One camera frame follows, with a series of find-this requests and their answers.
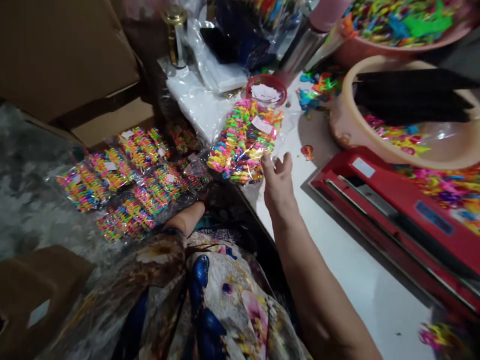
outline floor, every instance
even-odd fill
[[[0,260],[62,245],[96,265],[91,288],[122,257],[121,244],[108,245],[94,220],[46,181],[74,163],[72,145],[0,105]]]

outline clear plastic bag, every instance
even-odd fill
[[[145,181],[144,185],[134,185],[131,192],[154,219],[161,221],[165,218],[172,196],[155,179]]]
[[[179,199],[183,193],[190,190],[188,182],[172,164],[160,165],[152,171],[152,175],[173,200]]]
[[[46,181],[55,187],[59,185],[81,213],[101,208],[111,197],[103,182],[84,162],[59,175],[48,177]]]
[[[198,163],[197,152],[193,152],[188,157],[181,159],[177,165],[182,171],[183,176],[189,182],[190,187],[194,191],[202,193],[207,189],[213,178],[207,171],[205,171],[204,167],[194,167],[191,166],[192,163]]]
[[[158,147],[141,127],[124,131],[115,140],[107,142],[112,145],[117,143],[142,174],[162,161]]]
[[[237,63],[219,63],[200,34],[201,28],[214,28],[214,24],[209,21],[200,22],[189,19],[187,26],[187,41],[206,88],[215,94],[222,94],[245,87],[248,79],[242,67]]]
[[[253,70],[275,61],[272,45],[298,25],[303,4],[303,0],[218,0],[216,20],[235,44],[238,63]]]
[[[215,141],[222,129],[226,114],[235,103],[236,96],[221,97],[214,94],[201,83],[192,71],[188,71],[184,76],[169,78],[166,85],[203,144],[211,144]]]
[[[210,151],[207,166],[234,183],[254,184],[263,178],[260,160],[272,153],[283,112],[263,107],[255,99],[237,102]]]
[[[120,241],[126,234],[125,228],[119,224],[113,212],[112,208],[107,207],[93,214],[96,225],[109,244]]]
[[[139,238],[157,226],[157,221],[142,207],[134,196],[125,194],[112,216],[127,236]]]
[[[177,118],[175,122],[168,121],[166,128],[175,143],[178,153],[188,154],[194,150],[200,150],[201,145],[197,137],[182,118]]]
[[[160,131],[156,127],[152,127],[150,130],[148,130],[148,136],[153,140],[160,157],[166,161],[170,160],[174,154],[174,151],[169,143],[165,141]]]
[[[125,155],[113,147],[105,152],[93,153],[88,159],[90,166],[96,171],[108,190],[112,192],[117,192],[139,178]]]

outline woman's right hand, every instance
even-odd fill
[[[265,176],[265,205],[270,215],[288,216],[291,211],[298,211],[292,184],[292,155],[287,152],[283,162],[277,158],[274,166],[268,152],[261,158],[261,165]]]

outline floral dress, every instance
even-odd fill
[[[147,291],[132,359],[311,359],[255,258],[226,237],[167,230],[138,244],[83,300],[48,358],[112,359]]]

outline white label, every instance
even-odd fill
[[[251,87],[251,97],[267,103],[276,103],[280,100],[281,94],[273,87],[258,84]]]
[[[45,317],[45,315],[47,315],[47,313],[49,312],[49,307],[50,307],[50,299],[48,299],[39,307],[37,307],[35,310],[33,310],[30,313],[30,319],[28,320],[28,325],[26,326],[26,328],[29,329],[33,325],[38,323],[40,320],[42,320]]]
[[[359,157],[355,159],[352,165],[355,169],[357,169],[369,179],[372,177],[373,174],[375,174],[375,169]]]
[[[131,131],[131,130],[128,130],[128,131],[125,131],[123,132],[121,135],[125,138],[125,139],[128,139],[129,137],[131,137],[134,133]]]
[[[272,125],[263,122],[262,119],[259,118],[257,115],[253,118],[251,123],[258,130],[263,131],[267,134],[270,134],[272,132],[272,129],[274,128]]]
[[[113,162],[106,162],[105,167],[107,170],[110,170],[110,171],[117,170],[117,167]]]

